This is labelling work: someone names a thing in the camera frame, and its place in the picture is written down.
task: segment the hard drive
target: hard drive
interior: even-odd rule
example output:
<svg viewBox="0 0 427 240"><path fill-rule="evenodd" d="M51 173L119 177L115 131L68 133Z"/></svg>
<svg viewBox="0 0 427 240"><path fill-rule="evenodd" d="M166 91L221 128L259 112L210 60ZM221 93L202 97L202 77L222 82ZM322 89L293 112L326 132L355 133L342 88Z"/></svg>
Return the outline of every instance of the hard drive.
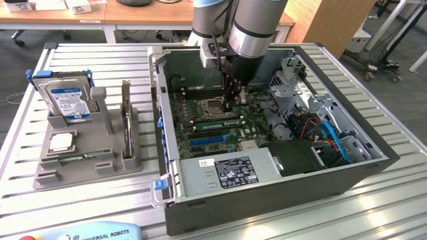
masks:
<svg viewBox="0 0 427 240"><path fill-rule="evenodd" d="M39 71L32 78L32 84L43 97L50 114L64 116L68 123L90 120L91 113L99 111L99 106L91 99L94 81L90 71Z"/></svg>

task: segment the aluminum extrusion table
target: aluminum extrusion table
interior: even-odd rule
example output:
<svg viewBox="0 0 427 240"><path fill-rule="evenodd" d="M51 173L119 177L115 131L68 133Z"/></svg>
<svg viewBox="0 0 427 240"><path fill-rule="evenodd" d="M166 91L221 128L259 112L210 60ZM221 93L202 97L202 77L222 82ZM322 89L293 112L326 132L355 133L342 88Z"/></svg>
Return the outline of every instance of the aluminum extrusion table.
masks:
<svg viewBox="0 0 427 240"><path fill-rule="evenodd" d="M150 179L159 175L155 120L150 94L150 44L59 44L44 49L36 70L94 71L107 87L108 108L119 108L120 85L131 80L138 108L143 171L84 185L34 190L47 128L47 106L30 86L0 151L0 238L18 239L94 221L135 223L144 239L411 239L427 236L427 148L378 102L326 48L302 48L383 136L401 160L343 195L168 236L164 210L150 203ZM307 79L314 81L309 72ZM317 83L314 88L323 92Z"/></svg>

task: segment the wooden cabinet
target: wooden cabinet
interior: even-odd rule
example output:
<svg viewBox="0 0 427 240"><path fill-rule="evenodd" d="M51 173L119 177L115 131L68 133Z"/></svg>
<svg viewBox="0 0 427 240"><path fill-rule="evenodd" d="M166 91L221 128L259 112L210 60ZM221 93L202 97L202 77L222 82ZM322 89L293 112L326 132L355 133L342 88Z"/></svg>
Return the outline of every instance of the wooden cabinet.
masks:
<svg viewBox="0 0 427 240"><path fill-rule="evenodd" d="M287 43L322 43L339 58L377 0L289 0L295 26Z"/></svg>

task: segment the robotic arm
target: robotic arm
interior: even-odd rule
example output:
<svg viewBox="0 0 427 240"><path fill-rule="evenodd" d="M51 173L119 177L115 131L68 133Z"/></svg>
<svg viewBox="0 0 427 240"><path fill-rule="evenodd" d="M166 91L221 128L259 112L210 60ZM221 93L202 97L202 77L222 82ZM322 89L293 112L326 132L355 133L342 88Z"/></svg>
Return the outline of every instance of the robotic arm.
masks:
<svg viewBox="0 0 427 240"><path fill-rule="evenodd" d="M225 112L233 110L242 87L255 78L287 2L289 0L194 1L193 32L201 39L203 66L217 67L222 72ZM227 19L233 21L230 39L226 43L218 43L230 22Z"/></svg>

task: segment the power supply label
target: power supply label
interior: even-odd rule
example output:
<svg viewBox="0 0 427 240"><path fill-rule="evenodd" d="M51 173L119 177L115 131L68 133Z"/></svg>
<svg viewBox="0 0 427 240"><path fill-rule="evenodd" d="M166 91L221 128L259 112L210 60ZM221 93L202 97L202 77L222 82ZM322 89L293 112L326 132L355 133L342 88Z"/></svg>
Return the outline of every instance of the power supply label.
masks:
<svg viewBox="0 0 427 240"><path fill-rule="evenodd" d="M217 161L215 168L223 189L259 182L249 156Z"/></svg>

